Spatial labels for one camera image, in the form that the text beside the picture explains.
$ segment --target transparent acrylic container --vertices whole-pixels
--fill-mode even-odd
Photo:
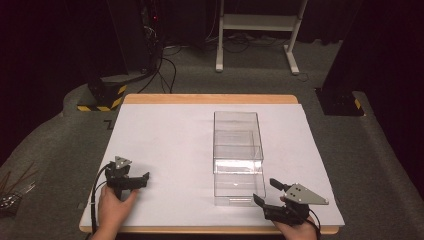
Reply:
[[[265,197],[262,161],[257,113],[215,112],[215,205],[255,206],[253,193]]]

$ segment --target wooden edge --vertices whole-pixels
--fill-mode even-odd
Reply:
[[[298,104],[293,95],[128,94],[124,104]]]
[[[80,226],[82,232],[91,232],[91,226]],[[336,234],[339,226],[322,226],[321,234]],[[155,233],[155,234],[256,234],[279,235],[281,232],[273,227],[121,227],[121,233]]]

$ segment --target black wire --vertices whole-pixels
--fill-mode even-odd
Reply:
[[[165,85],[168,87],[169,91],[171,91],[171,87],[169,86],[168,82],[165,80],[165,78],[162,76],[162,74],[160,72],[159,72],[159,76],[160,76],[160,85],[162,87],[163,93],[166,93],[165,88],[163,86],[163,83],[165,83]]]
[[[149,71],[146,74],[143,74],[142,76],[139,76],[139,77],[135,77],[135,78],[132,78],[132,79],[128,79],[128,80],[125,80],[125,81],[122,81],[122,82],[116,82],[116,83],[115,82],[107,82],[105,84],[107,84],[108,86],[128,85],[130,83],[134,83],[134,82],[138,82],[138,81],[144,80],[144,79],[148,78],[151,75],[152,75],[152,72]]]
[[[312,225],[312,227],[314,227],[315,232],[316,232],[316,235],[317,235],[317,240],[319,240],[319,239],[321,238],[321,222],[319,221],[319,218],[318,218],[318,216],[315,214],[315,212],[314,212],[314,211],[312,211],[312,209],[309,209],[309,211],[311,211],[311,212],[315,215],[315,218],[316,218],[316,219],[317,219],[317,221],[318,221],[318,227],[315,225],[315,223],[313,223],[312,221],[310,221],[310,220],[308,220],[308,219],[305,219],[305,221],[306,221],[307,223],[311,224],[311,225]]]
[[[177,68],[175,67],[175,64],[171,60],[169,60],[167,58],[162,58],[162,59],[165,60],[165,61],[168,61],[169,63],[172,64],[172,67],[174,67],[174,77],[172,78],[171,87],[168,86],[169,87],[169,93],[172,93],[174,83],[175,83],[175,77],[177,76]]]
[[[215,10],[214,10],[214,15],[213,15],[213,23],[212,23],[211,31],[209,32],[209,35],[206,37],[206,39],[208,39],[212,35],[213,29],[215,28],[217,16],[218,16],[218,0],[215,0]]]
[[[278,40],[280,40],[280,39],[275,38],[270,43],[254,43],[254,42],[252,42],[250,40],[249,41],[250,41],[250,46],[252,46],[252,47],[274,47],[274,46],[278,46],[278,45],[284,45],[284,43],[286,43],[289,39],[285,39],[281,43],[276,43]]]
[[[218,42],[216,40],[206,43],[205,47],[202,49],[202,51],[204,51],[204,52],[216,51],[217,43]]]
[[[153,76],[150,78],[149,82],[142,89],[140,89],[140,91],[138,91],[137,93],[141,93],[144,89],[146,89],[150,85],[150,83],[153,81],[153,79],[159,73],[159,69],[160,69],[161,66],[162,66],[162,58],[160,58],[159,66],[156,69],[155,74],[153,74]]]
[[[102,183],[100,183],[97,187],[96,187],[96,192],[97,192],[97,190],[99,190],[99,187],[101,187],[103,184],[105,184],[107,181],[104,181],[104,182],[102,182]]]
[[[243,49],[239,50],[239,51],[229,50],[228,48],[225,48],[224,46],[222,47],[225,51],[230,52],[230,53],[242,53],[242,52],[246,51],[250,46],[250,42],[246,37],[244,37],[244,38],[234,38],[234,39],[230,39],[230,41],[233,44],[236,44],[236,45],[237,44],[238,45],[245,45],[245,47]]]
[[[174,52],[174,53],[170,53],[170,54],[164,54],[164,56],[172,56],[172,55],[176,55],[177,53],[181,52],[181,50],[183,49],[183,47],[181,45],[178,45],[176,47],[178,48],[178,51]]]
[[[96,180],[93,184],[93,190],[91,191],[91,229],[92,234],[96,233],[97,231],[97,220],[96,220],[96,190],[97,190],[97,181],[99,181],[100,175],[103,173],[103,171],[109,167],[109,164],[106,164],[102,169],[100,169],[99,173],[96,176]]]

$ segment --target white paper sheet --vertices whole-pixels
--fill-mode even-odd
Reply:
[[[344,225],[300,104],[124,104],[101,167],[121,156],[133,161],[130,177],[150,172],[124,226],[272,226],[259,207],[214,205],[215,111],[258,113],[266,203],[282,205],[269,178],[298,182],[329,199],[310,206],[322,225]],[[89,206],[80,225],[91,226]]]

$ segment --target dark background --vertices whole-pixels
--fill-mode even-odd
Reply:
[[[104,1],[97,2],[98,6],[104,6]],[[298,4],[297,1],[286,0],[287,8],[273,7],[279,2],[227,1],[226,11],[290,14]],[[399,161],[424,196],[421,174],[424,170],[424,148],[421,147],[424,114],[420,111],[424,102],[421,96],[421,81],[424,80],[421,70],[424,63],[424,33],[420,25],[423,22],[420,16],[422,8],[419,1],[414,0],[402,1],[401,4],[396,1],[364,1],[360,11],[365,9],[366,13],[372,14],[368,14],[366,20],[355,21],[355,35],[345,39],[360,4],[358,0],[309,1],[298,40],[312,42],[321,39],[323,44],[345,40],[346,46],[368,47],[366,53],[361,53],[366,61],[356,64],[355,71],[350,73],[349,77],[358,82],[352,90],[366,93]],[[6,106],[0,127],[2,164],[32,130],[61,112],[63,98],[69,91],[87,81],[67,38],[65,28],[72,17],[66,1],[9,0],[0,5],[0,100]],[[169,38],[202,47],[202,40],[212,26],[212,36],[216,36],[218,25],[213,25],[215,1],[168,0],[161,1],[161,5],[164,6],[165,33]],[[86,17],[85,22],[96,19],[111,23],[106,10],[100,9],[98,14],[94,14],[93,11],[80,9],[73,14]],[[85,30],[93,34],[105,34],[106,31],[90,24],[87,28],[90,30]],[[116,42],[113,34],[103,40],[105,45]],[[117,50],[100,47],[91,51],[111,53]],[[346,61],[349,57],[339,56],[336,61]]]

